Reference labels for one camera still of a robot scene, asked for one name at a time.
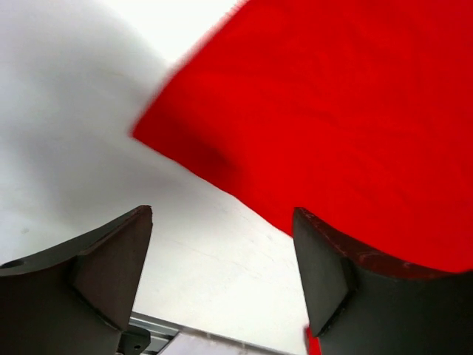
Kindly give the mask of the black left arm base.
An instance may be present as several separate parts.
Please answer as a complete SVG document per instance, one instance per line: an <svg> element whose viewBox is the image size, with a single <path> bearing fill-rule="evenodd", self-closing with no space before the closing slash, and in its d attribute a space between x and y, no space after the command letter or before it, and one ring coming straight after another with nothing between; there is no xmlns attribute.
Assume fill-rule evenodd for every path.
<svg viewBox="0 0 473 355"><path fill-rule="evenodd" d="M116 354L159 354L182 330L163 319L132 312L127 329L121 334Z"/></svg>

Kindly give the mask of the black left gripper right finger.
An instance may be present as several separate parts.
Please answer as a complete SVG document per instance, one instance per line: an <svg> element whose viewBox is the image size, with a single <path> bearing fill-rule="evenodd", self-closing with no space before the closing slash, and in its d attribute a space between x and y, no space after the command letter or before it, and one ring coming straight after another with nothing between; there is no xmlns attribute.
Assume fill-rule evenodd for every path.
<svg viewBox="0 0 473 355"><path fill-rule="evenodd" d="M470 354L472 273L393 257L310 213L293 243L312 335L323 354Z"/></svg>

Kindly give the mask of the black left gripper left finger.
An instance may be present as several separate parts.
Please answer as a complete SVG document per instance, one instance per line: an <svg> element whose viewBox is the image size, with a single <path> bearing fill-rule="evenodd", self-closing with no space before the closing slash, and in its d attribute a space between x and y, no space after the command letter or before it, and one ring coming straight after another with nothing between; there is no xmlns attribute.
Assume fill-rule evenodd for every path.
<svg viewBox="0 0 473 355"><path fill-rule="evenodd" d="M2 354L116 354L152 232L137 208L1 265Z"/></svg>

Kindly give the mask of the red t-shirt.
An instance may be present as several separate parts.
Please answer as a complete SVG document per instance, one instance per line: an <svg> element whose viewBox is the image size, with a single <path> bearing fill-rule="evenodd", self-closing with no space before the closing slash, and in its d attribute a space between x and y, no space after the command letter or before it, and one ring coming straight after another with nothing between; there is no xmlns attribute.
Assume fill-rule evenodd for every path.
<svg viewBox="0 0 473 355"><path fill-rule="evenodd" d="M247 1L132 134L292 237L472 273L470 1Z"/></svg>

